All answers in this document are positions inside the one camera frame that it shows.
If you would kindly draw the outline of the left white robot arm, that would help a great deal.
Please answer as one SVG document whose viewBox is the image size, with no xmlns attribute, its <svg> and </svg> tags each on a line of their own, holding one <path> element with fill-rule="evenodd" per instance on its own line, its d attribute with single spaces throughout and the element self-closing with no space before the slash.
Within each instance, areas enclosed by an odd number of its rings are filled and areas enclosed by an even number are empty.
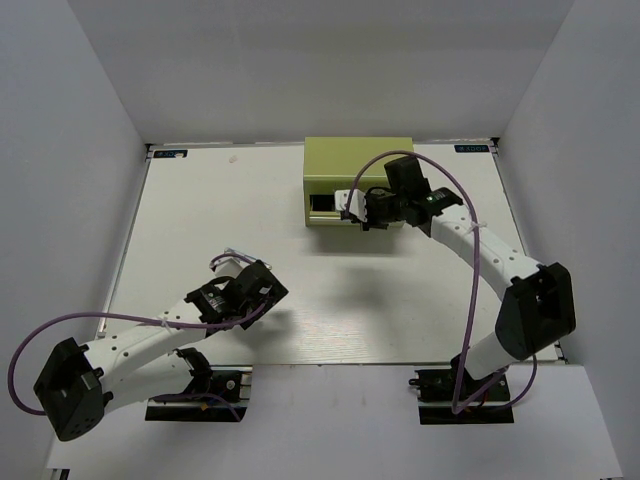
<svg viewBox="0 0 640 480">
<path fill-rule="evenodd" d="M 76 440 L 106 414 L 146 400 L 230 406 L 234 389 L 197 343 L 250 328 L 287 293 L 262 261 L 242 267 L 229 260 L 221 275 L 156 318 L 137 318 L 132 328 L 102 340 L 61 341 L 34 385 L 56 437 Z"/>
</svg>

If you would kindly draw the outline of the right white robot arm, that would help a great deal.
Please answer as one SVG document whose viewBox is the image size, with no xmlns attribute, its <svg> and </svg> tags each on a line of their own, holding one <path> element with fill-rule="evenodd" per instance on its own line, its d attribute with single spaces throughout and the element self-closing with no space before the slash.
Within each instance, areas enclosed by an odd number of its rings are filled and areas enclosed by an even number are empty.
<svg viewBox="0 0 640 480">
<path fill-rule="evenodd" d="M 434 189 L 423 176 L 424 158 L 407 151 L 383 154 L 388 184 L 351 188 L 343 214 L 362 228 L 404 222 L 447 247 L 472 269 L 472 286 L 485 281 L 501 305 L 493 331 L 476 344 L 463 340 L 451 374 L 453 390 L 472 399 L 488 377 L 527 360 L 572 333 L 576 316 L 569 271 L 519 252 L 482 225 L 461 185 Z"/>
</svg>

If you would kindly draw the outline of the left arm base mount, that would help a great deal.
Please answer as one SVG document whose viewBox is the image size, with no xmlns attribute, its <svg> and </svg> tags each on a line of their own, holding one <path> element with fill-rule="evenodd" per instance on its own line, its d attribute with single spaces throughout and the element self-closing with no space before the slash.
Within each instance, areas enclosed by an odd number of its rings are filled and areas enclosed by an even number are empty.
<svg viewBox="0 0 640 480">
<path fill-rule="evenodd" d="M 145 420 L 182 423 L 238 423 L 248 409 L 253 369 L 249 366 L 212 368 L 202 380 L 193 379 L 171 400 L 149 400 Z"/>
</svg>

